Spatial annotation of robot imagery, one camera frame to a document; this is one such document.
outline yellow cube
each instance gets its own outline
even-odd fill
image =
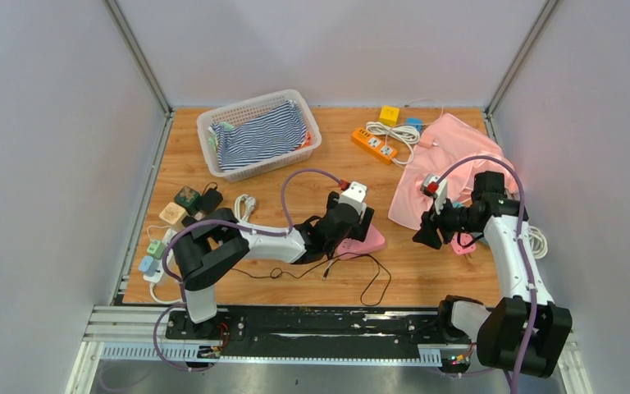
[[[382,106],[380,119],[378,120],[380,123],[386,126],[396,126],[397,118],[399,117],[399,108],[388,107],[386,105]]]
[[[187,217],[187,211],[178,204],[169,203],[158,216],[175,231],[185,229],[185,226],[182,226],[182,219]]]

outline laundry basket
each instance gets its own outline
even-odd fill
[[[209,137],[212,136],[211,132],[208,130],[210,125],[213,123],[227,121],[231,125],[237,127],[254,119],[255,117],[264,115],[287,101],[293,101],[298,104],[301,114],[303,115],[306,135],[310,136],[310,145],[297,149],[293,152],[284,153],[274,158],[262,160],[258,163],[249,164],[245,167],[229,171],[221,170],[221,167],[218,165],[216,152],[208,142]],[[289,164],[302,162],[303,160],[309,158],[310,155],[313,154],[313,150],[322,143],[320,129],[317,127],[317,123],[315,123],[313,113],[310,112],[310,108],[308,107],[308,104],[305,103],[303,96],[293,89],[282,90],[281,92],[272,94],[265,94],[240,103],[207,111],[199,115],[197,118],[197,133],[199,134],[199,143],[202,145],[204,160],[208,165],[209,172],[211,172],[212,175],[223,178],[229,182],[241,181],[243,179],[250,178],[251,176],[256,176],[263,174],[264,172],[288,166]]]

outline orange power strip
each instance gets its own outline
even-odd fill
[[[383,140],[369,133],[362,127],[354,130],[354,133],[351,135],[351,142],[388,165],[392,163],[392,159],[397,156],[397,149],[385,145]]]

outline striped cloth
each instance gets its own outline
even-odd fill
[[[216,156],[223,171],[293,152],[306,136],[303,114],[291,101],[233,130],[227,130],[220,123],[212,124],[211,130],[216,135]]]

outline wooden table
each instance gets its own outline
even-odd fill
[[[381,305],[436,306],[447,295],[472,297],[488,305],[495,305],[500,299],[496,269],[488,247],[478,243],[477,251],[472,253],[471,258],[455,255],[450,247],[433,250],[413,243],[414,231],[387,218],[403,169],[394,164],[386,166],[380,163],[349,139],[356,127],[377,119],[379,108],[313,108],[323,141],[309,160],[236,183],[221,181],[208,172],[199,146],[196,123],[197,116],[204,111],[207,109],[183,108],[175,115],[124,302],[153,303],[148,283],[137,269],[148,247],[145,229],[149,225],[163,224],[158,214],[182,186],[201,191],[207,183],[215,181],[224,197],[221,206],[230,208],[238,195],[253,195],[258,200],[258,207],[249,221],[284,227],[286,220],[279,197],[281,184],[290,173],[304,167],[321,168],[340,178],[359,181],[368,186],[366,201],[376,210],[373,224],[387,239],[387,247],[374,255],[392,273],[390,287]],[[446,111],[486,132],[479,109],[451,108]],[[439,114],[440,110],[432,108],[403,108],[399,118],[417,117],[428,123]],[[400,157],[406,158],[406,148],[396,143],[391,142],[400,151]],[[332,190],[338,191],[334,182],[324,176],[300,174],[295,177],[289,183],[286,197],[294,221],[302,222],[311,215],[323,215],[327,194]],[[164,233],[165,230],[151,229],[154,238],[159,239]],[[255,276],[265,276],[276,267],[299,275],[311,266],[244,260],[236,268]],[[252,279],[243,273],[231,271],[217,283],[217,303],[360,305],[361,292],[377,271],[377,266],[370,259],[345,260],[335,264],[327,280],[323,281],[325,267],[322,265],[299,280],[287,276],[273,280]],[[387,275],[381,273],[364,296],[367,304],[375,303],[380,298],[387,279]],[[167,280],[163,286],[156,288],[156,295],[162,300],[174,300],[179,298],[180,292],[172,280]]]

